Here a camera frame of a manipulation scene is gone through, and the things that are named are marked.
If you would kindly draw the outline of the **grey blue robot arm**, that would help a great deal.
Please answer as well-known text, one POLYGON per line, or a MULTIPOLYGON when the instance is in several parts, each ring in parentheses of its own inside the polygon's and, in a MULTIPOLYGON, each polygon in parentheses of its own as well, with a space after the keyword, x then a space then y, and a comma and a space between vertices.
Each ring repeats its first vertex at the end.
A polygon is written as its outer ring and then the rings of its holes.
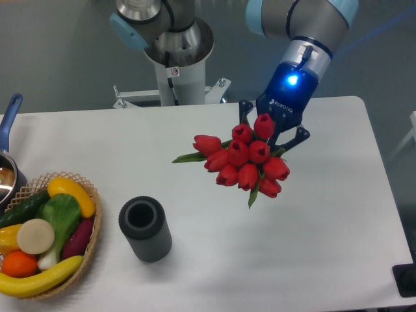
MULTIPOLYGON (((252 109, 268 114, 276 129, 274 152, 309 138, 304 110, 352 25, 357 1, 249 1, 246 25, 265 37, 290 43, 265 91, 255 102, 241 101, 239 116, 252 109)), ((205 61, 214 46, 210 26, 195 15, 193 1, 117 1, 110 25, 130 49, 143 51, 155 66, 164 106, 206 104, 205 61)))

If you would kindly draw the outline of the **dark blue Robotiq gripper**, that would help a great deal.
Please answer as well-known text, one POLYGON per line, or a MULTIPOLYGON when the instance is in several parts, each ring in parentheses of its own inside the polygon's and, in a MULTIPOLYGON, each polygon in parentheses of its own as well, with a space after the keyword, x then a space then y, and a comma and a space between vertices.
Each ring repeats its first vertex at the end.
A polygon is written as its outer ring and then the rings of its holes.
MULTIPOLYGON (((256 99, 258 115, 268 113, 275 121, 279 132, 296 127, 295 136, 284 144, 269 143, 270 151, 289 151, 310 137, 310 132, 301 124, 303 112, 318 85, 317 76, 296 66, 282 62, 276 68, 265 91, 256 99)), ((248 115, 254 104, 239 101, 239 123, 249 124, 248 115)))

